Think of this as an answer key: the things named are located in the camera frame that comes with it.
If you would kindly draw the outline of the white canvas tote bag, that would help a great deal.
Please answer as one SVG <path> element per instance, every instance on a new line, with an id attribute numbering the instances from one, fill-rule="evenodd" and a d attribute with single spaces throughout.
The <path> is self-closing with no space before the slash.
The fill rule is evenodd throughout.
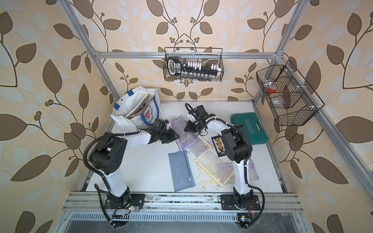
<path id="1" fill-rule="evenodd" d="M 149 127 L 162 112 L 158 89 L 138 86 L 114 104 L 111 118 L 121 130 L 129 132 Z"/>

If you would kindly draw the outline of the grey blue mesh pouch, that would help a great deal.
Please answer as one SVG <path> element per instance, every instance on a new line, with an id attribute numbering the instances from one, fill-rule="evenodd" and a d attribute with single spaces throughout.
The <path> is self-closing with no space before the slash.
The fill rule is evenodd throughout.
<path id="1" fill-rule="evenodd" d="M 195 187 L 187 154 L 185 150 L 168 154 L 175 192 Z"/>

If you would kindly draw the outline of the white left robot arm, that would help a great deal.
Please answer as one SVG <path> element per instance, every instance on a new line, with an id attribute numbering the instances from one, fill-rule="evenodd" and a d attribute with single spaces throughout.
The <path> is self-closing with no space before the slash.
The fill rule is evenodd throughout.
<path id="1" fill-rule="evenodd" d="M 94 187 L 100 195 L 106 195 L 110 204 L 126 207 L 133 203 L 130 189 L 119 170 L 125 150 L 157 141 L 162 144 L 176 141 L 180 136 L 168 124 L 167 120 L 157 118 L 145 129 L 129 133 L 108 132 L 87 146 L 83 154 L 84 165 L 101 178 L 105 189 L 101 189 L 97 183 Z"/>

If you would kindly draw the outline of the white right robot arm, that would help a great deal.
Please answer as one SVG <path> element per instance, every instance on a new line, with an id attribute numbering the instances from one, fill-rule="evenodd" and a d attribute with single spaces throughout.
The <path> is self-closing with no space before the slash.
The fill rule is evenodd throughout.
<path id="1" fill-rule="evenodd" d="M 260 212 L 265 207 L 265 195 L 263 191 L 249 183 L 249 159 L 253 151 L 248 135 L 242 125 L 231 125 L 224 120 L 209 114 L 202 105 L 192 108 L 186 103 L 190 120 L 185 131 L 199 133 L 203 129 L 210 129 L 221 136 L 227 157 L 233 162 L 235 184 L 233 188 L 233 200 L 236 208 L 244 210 L 253 203 L 254 190 L 259 191 L 262 197 Z"/>

